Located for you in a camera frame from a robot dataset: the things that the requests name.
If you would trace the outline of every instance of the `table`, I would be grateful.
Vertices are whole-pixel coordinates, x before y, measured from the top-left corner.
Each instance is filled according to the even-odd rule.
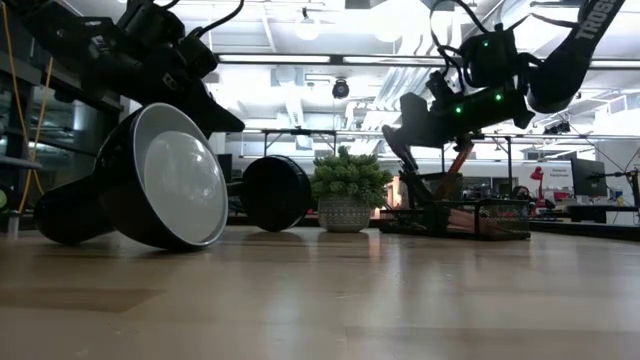
[[[572,222],[595,221],[598,224],[607,223],[607,212],[638,212],[633,206],[615,205],[570,205],[566,207]]]

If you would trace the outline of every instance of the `green plant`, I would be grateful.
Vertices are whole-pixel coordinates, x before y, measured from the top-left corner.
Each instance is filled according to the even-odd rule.
[[[393,176],[380,169],[375,155],[349,155],[345,146],[338,148],[338,156],[316,158],[316,170],[311,177],[313,196],[351,196],[371,208],[386,204],[385,186]]]

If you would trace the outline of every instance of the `black round lamp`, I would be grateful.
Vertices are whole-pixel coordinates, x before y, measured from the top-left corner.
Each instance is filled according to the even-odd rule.
[[[209,142],[184,113],[157,103],[118,125],[92,175],[47,192],[34,220],[63,244],[118,230],[154,247],[195,250],[219,238],[227,213],[224,176]]]

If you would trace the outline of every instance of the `computer monitor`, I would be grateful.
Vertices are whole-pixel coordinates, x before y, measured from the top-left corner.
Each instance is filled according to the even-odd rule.
[[[604,178],[595,179],[594,175],[604,174],[604,163],[600,161],[571,159],[573,191],[576,196],[608,196],[607,182]]]

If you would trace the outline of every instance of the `wooden floor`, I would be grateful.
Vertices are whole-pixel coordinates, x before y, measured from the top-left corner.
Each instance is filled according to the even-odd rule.
[[[0,359],[639,359],[640,245],[230,228],[0,240]]]

